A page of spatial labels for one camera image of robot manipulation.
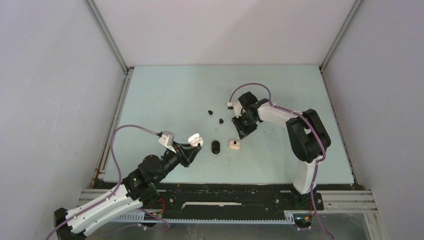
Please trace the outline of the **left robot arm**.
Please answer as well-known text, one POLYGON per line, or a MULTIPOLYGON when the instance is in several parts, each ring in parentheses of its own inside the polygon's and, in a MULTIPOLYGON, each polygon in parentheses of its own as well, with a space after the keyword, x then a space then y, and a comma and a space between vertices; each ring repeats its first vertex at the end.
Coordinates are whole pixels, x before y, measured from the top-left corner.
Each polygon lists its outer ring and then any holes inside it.
POLYGON ((178 165, 189 167, 202 149, 173 142, 162 156, 147 155, 120 183, 94 200, 74 209, 54 212, 54 233, 60 240, 84 240, 107 222, 141 207, 156 206, 160 194, 156 188, 178 165))

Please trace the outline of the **white earbud charging case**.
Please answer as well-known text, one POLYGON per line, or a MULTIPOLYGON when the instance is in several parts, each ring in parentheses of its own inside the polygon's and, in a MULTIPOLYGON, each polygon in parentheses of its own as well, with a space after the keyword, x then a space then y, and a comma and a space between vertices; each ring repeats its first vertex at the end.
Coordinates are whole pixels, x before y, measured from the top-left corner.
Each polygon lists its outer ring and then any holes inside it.
POLYGON ((201 147, 204 144, 203 138, 200 136, 199 133, 195 133, 194 135, 190 136, 188 138, 188 143, 192 147, 201 147))

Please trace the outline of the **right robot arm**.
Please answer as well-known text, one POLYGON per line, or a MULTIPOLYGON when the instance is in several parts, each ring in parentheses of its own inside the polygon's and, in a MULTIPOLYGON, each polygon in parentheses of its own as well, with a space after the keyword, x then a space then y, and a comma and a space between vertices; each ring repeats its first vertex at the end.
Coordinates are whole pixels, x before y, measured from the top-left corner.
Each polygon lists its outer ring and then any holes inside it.
POLYGON ((240 140, 253 133, 262 122, 276 124, 288 133, 291 149, 298 164, 291 194, 291 204, 304 209, 311 202, 310 192, 316 186, 317 166, 326 156, 331 138, 314 109, 297 112, 278 106, 270 99, 257 99, 250 91, 227 107, 234 111, 232 123, 240 140))

